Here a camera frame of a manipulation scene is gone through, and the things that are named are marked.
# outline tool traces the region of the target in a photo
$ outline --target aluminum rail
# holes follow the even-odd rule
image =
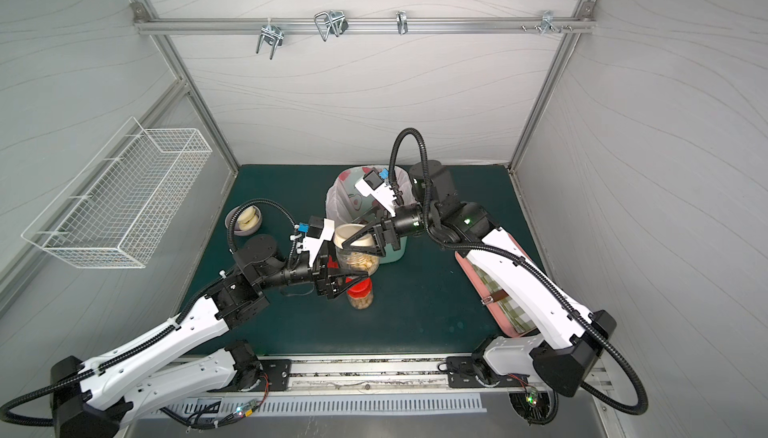
[[[269,20],[289,34],[318,34],[312,18]],[[348,18],[344,34],[398,34],[395,18]],[[593,20],[552,18],[551,34],[590,33]],[[139,34],[259,34],[264,19],[149,19],[135,22]],[[539,34],[542,18],[408,18],[408,34]]]

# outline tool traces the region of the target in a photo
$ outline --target gray wall panel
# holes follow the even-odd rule
[[[0,270],[19,234],[173,82],[127,0],[0,0]]]
[[[554,278],[648,387],[633,436],[768,434],[765,2],[600,0],[518,168]]]
[[[0,270],[61,186],[174,82],[131,19],[128,0],[0,0]],[[186,97],[158,126],[205,133]],[[214,151],[144,270],[77,270],[45,260],[0,319],[0,402],[48,384],[60,359],[108,350],[173,313],[229,180]],[[20,411],[50,416],[46,399]],[[53,430],[0,424],[0,436]]]
[[[570,15],[577,0],[151,0],[162,18]],[[417,127],[446,164],[504,163],[560,36],[286,34],[274,60],[255,36],[173,41],[242,164],[386,160]],[[403,150],[403,162],[417,155]]]

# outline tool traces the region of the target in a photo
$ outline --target wall hook rack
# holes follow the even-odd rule
[[[332,13],[323,11],[316,18],[272,18],[273,28],[287,34],[317,34],[327,38],[338,24],[338,34],[539,34],[543,24],[549,24],[549,32],[581,34],[592,32],[597,21],[588,18],[550,17],[547,23],[542,16],[530,18],[413,18],[399,11],[391,18],[348,18],[343,22],[336,16],[336,23],[329,28]],[[185,35],[185,34],[261,34],[264,18],[238,19],[159,19],[135,20],[134,27],[139,34]]]
[[[315,14],[314,21],[317,30],[320,32],[320,37],[324,41],[328,40],[331,31],[333,31],[334,36],[339,38],[350,27],[342,10],[321,11]]]

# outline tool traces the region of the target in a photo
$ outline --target trash bin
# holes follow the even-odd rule
[[[368,224],[374,218],[373,207],[376,201],[373,196],[364,197],[355,188],[355,183],[363,176],[376,168],[378,171],[388,167],[386,164],[372,166],[355,166],[344,170],[333,182],[333,186],[326,194],[326,217],[333,220],[337,226],[344,223]],[[395,176],[402,191],[404,204],[415,203],[416,199],[411,192],[411,183],[408,173],[401,167],[395,166]],[[406,238],[400,238],[400,249],[394,251],[388,244],[384,250],[386,256],[380,263],[391,263],[399,260],[406,251]]]

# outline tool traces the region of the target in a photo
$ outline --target metal hook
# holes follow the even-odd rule
[[[280,28],[273,26],[272,24],[262,26],[261,34],[259,34],[259,41],[256,43],[256,54],[259,54],[261,44],[267,43],[272,47],[272,50],[270,51],[270,59],[274,58],[275,49],[277,49],[278,46],[283,45],[283,37],[283,31],[280,30]]]
[[[331,31],[333,31],[334,36],[339,38],[350,27],[342,10],[321,11],[315,14],[315,26],[324,41],[328,40]]]
[[[404,10],[397,11],[397,34],[408,32],[408,16]]]
[[[538,29],[539,34],[547,34],[549,31],[554,31],[556,33],[562,32],[562,28],[555,28],[552,25],[552,18],[554,18],[554,14],[552,14],[552,11],[548,10],[544,12],[544,15],[542,16],[542,23],[536,27]]]

